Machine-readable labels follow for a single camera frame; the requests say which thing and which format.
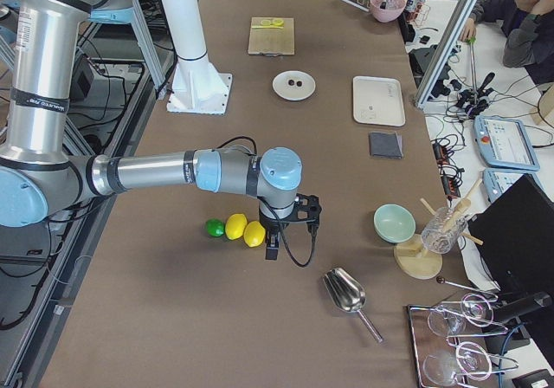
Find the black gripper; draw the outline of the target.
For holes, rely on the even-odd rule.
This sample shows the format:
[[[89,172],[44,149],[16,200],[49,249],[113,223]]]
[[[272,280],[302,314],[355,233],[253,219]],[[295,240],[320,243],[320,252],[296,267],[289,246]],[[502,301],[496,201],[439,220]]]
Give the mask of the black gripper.
[[[278,235],[287,227],[287,223],[281,219],[269,217],[261,210],[259,210],[259,222],[267,232],[265,259],[276,260],[280,248],[280,237]]]

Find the silver UR robot arm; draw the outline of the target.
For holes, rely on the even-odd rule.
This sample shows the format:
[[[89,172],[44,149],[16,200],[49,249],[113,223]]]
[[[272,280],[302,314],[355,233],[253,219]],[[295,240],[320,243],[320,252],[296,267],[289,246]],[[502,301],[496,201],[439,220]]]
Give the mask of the silver UR robot arm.
[[[132,0],[18,0],[7,138],[1,146],[1,223],[23,227],[92,197],[150,186],[194,184],[255,197],[276,258],[298,208],[300,157],[285,147],[262,156],[225,147],[147,157],[70,157],[62,148],[81,23],[127,22]]]

